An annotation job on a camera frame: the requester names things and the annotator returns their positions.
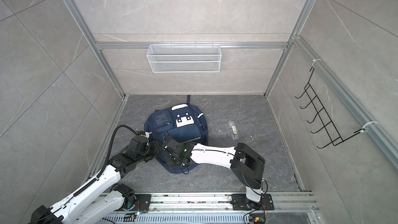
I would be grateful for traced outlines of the navy blue student backpack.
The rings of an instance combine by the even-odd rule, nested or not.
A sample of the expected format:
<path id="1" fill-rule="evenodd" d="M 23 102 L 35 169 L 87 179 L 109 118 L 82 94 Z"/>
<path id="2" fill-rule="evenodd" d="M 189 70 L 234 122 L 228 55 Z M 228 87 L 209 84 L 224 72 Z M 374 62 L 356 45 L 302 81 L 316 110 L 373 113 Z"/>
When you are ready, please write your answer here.
<path id="1" fill-rule="evenodd" d="M 167 138 L 172 138 L 178 144 L 198 143 L 208 145 L 208 124 L 202 111 L 190 103 L 181 103 L 163 110 L 156 110 L 144 124 L 144 131 L 149 135 L 149 141 L 164 144 Z M 161 151 L 156 160 L 172 174 L 188 174 L 197 164 L 189 161 L 189 155 L 182 156 L 184 161 L 170 151 Z"/>

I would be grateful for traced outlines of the small clear plastic object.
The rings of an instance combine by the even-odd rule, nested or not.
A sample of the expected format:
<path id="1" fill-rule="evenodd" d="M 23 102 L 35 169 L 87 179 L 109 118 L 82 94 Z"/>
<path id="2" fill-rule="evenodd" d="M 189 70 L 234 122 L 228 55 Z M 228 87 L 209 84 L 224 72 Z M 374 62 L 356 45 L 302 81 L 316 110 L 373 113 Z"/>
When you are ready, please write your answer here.
<path id="1" fill-rule="evenodd" d="M 237 130 L 237 126 L 236 126 L 235 122 L 229 121 L 228 126 L 229 126 L 229 133 L 230 133 L 232 140 L 238 140 L 239 135 L 238 135 L 238 130 Z"/>

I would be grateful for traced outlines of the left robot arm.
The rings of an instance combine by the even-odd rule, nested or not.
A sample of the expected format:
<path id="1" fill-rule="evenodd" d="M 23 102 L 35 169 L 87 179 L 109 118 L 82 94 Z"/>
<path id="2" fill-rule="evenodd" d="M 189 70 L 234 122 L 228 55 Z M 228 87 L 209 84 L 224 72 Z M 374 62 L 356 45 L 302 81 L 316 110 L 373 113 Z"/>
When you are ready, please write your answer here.
<path id="1" fill-rule="evenodd" d="M 113 143 L 119 129 L 130 130 L 134 136 L 129 145 L 111 155 Z M 131 127 L 118 125 L 110 138 L 105 161 L 90 180 L 64 199 L 50 207 L 40 206 L 32 216 L 32 224 L 94 224 L 107 214 L 139 206 L 135 191 L 120 181 L 136 165 L 149 161 L 160 152 L 160 146 L 150 141 L 151 133 L 135 131 Z"/>

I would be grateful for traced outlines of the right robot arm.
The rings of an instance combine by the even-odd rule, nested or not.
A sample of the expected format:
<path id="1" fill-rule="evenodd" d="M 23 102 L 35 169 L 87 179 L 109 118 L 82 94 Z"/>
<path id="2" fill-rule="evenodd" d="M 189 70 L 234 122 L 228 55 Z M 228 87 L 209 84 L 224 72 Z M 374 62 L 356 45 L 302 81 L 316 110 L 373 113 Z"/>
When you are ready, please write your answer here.
<path id="1" fill-rule="evenodd" d="M 246 199 L 257 206 L 262 201 L 265 159 L 244 143 L 235 147 L 213 147 L 196 142 L 179 143 L 167 138 L 160 163 L 171 173 L 187 174 L 199 164 L 230 169 L 246 187 Z"/>

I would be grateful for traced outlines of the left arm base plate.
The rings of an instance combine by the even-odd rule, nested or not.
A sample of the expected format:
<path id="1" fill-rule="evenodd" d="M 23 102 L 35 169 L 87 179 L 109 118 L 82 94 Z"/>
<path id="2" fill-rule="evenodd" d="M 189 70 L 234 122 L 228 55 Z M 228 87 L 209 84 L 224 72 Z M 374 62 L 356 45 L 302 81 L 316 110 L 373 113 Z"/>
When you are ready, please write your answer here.
<path id="1" fill-rule="evenodd" d="M 151 203 L 151 194 L 138 194 L 127 198 L 121 207 L 123 211 L 147 212 Z"/>

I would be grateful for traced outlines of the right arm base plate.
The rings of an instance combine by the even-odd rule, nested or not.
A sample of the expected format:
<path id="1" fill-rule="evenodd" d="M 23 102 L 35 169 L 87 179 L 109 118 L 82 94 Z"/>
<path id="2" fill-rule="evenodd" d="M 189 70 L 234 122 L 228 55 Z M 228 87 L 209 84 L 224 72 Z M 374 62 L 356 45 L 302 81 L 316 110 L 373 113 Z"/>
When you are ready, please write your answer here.
<path id="1" fill-rule="evenodd" d="M 263 194 L 260 202 L 248 200 L 245 194 L 232 194 L 230 204 L 234 211 L 273 211 L 275 209 L 273 199 L 270 194 Z"/>

